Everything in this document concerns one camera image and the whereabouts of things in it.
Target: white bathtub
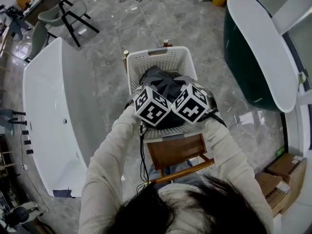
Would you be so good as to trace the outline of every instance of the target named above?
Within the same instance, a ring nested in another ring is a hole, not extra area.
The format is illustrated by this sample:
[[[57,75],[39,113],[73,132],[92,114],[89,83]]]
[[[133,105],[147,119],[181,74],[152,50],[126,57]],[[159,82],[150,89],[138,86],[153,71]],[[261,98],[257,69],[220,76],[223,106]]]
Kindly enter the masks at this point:
[[[61,38],[24,70],[29,149],[34,150],[36,167],[51,196],[53,190],[68,189],[71,196],[81,196],[90,157],[104,139],[91,70],[88,61]]]

